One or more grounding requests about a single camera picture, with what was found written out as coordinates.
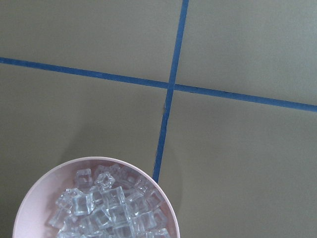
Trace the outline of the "pile of ice cubes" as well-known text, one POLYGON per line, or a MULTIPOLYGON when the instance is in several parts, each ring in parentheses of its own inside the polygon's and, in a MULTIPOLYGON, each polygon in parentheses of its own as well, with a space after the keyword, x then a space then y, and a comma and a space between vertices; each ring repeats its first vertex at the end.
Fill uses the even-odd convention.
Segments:
POLYGON ((58 238, 168 238, 164 198, 128 166, 77 170, 75 186, 63 191, 48 224, 58 238))

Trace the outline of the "pink bowl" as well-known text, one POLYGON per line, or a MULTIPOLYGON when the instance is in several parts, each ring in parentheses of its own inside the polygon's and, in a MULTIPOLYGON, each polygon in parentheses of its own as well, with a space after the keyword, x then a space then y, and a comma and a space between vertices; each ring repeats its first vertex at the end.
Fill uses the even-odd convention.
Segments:
POLYGON ((48 224, 54 214, 55 200, 68 187, 74 185, 75 172, 79 169, 94 169, 98 165, 130 167, 143 175, 160 192, 164 198, 162 212, 168 218, 167 230, 172 238, 180 237, 180 230, 175 212, 164 191, 148 174, 138 167, 118 159, 108 157, 84 157, 67 161, 44 174, 25 195, 15 218, 13 226, 14 238, 54 238, 57 229, 48 224))

